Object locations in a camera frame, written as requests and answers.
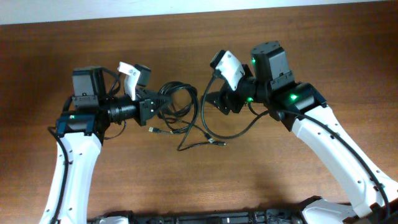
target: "robotic arm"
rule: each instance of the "robotic arm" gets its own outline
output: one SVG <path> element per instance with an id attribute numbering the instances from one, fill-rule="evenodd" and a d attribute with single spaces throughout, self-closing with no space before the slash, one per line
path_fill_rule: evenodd
<path id="1" fill-rule="evenodd" d="M 351 206 L 328 203 L 321 198 L 302 209 L 307 223 L 342 223 L 357 215 L 375 220 L 389 217 L 398 203 L 398 183 L 383 173 L 348 136 L 327 105 L 309 83 L 296 83 L 285 51 L 278 42 L 266 42 L 251 50 L 256 77 L 247 65 L 222 50 L 210 63 L 215 70 L 203 96 L 222 113 L 239 113 L 246 103 L 262 103 L 272 118 L 306 143 L 322 160 L 346 192 Z M 216 78 L 225 80 L 220 91 L 209 93 Z"/>
<path id="2" fill-rule="evenodd" d="M 103 67 L 77 68 L 73 71 L 75 94 L 65 103 L 56 123 L 57 163 L 50 195 L 40 223 L 87 223 L 87 203 L 91 177 L 101 152 L 104 134 L 111 123 L 121 124 L 134 118 L 141 126 L 171 103 L 171 97 L 136 85 L 146 86 L 150 70 L 143 65 L 121 62 L 119 75 Z M 115 82 L 106 93 L 103 72 Z M 126 94 L 115 96 L 126 74 Z M 69 111 L 73 103 L 75 110 Z"/>

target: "table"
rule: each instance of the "table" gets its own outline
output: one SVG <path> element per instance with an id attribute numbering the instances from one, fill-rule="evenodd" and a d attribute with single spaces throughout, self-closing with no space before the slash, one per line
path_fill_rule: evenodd
<path id="1" fill-rule="evenodd" d="M 152 69 L 149 89 L 178 80 L 201 95 L 217 51 L 230 50 L 250 63 L 249 51 L 269 40 L 282 44 L 296 81 L 315 86 L 362 150 L 398 179 L 394 2 L 0 26 L 0 222 L 37 223 L 42 216 L 56 159 L 46 127 L 54 125 L 73 93 L 74 68 L 116 70 L 119 61 L 141 63 Z M 107 77 L 108 87 L 111 81 Z M 220 134 L 237 133 L 253 118 L 247 108 L 226 117 L 206 105 L 206 120 Z M 165 124 L 157 118 L 144 127 L 128 121 L 125 133 L 104 143 L 93 173 L 89 218 L 113 210 L 269 208 L 312 195 L 348 200 L 311 149 L 270 117 L 225 147 L 185 152 L 175 150 L 182 136 L 148 133 L 149 126 Z M 107 135 L 120 128 L 112 125 Z M 203 140 L 193 130 L 187 143 Z"/>

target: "brown tabletop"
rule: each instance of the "brown tabletop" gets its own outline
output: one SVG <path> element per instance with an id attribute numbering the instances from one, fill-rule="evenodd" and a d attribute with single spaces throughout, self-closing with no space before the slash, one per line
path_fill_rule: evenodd
<path id="1" fill-rule="evenodd" d="M 281 42 L 296 81 L 314 85 L 362 150 L 398 179 L 396 3 L 0 26 L 0 223 L 37 223 L 42 216 L 56 160 L 55 140 L 46 127 L 54 125 L 73 93 L 74 68 L 116 70 L 119 61 L 141 63 L 152 69 L 149 89 L 178 80 L 201 95 L 217 51 L 228 49 L 250 63 L 249 51 L 269 40 Z M 106 81 L 109 87 L 112 80 Z M 226 117 L 206 106 L 206 120 L 220 134 L 237 133 L 253 118 L 247 108 Z M 175 150 L 182 136 L 148 133 L 149 126 L 165 128 L 157 118 L 144 127 L 128 121 L 120 137 L 105 141 L 88 217 L 113 210 L 269 208 L 312 195 L 348 200 L 311 149 L 268 116 L 225 147 L 185 152 Z M 119 130 L 112 125 L 107 135 Z M 187 144 L 203 140 L 193 130 Z"/>

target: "white wall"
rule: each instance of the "white wall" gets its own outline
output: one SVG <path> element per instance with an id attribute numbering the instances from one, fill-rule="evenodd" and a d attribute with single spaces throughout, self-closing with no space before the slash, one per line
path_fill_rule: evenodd
<path id="1" fill-rule="evenodd" d="M 372 0 L 0 0 L 0 24 L 364 1 Z"/>

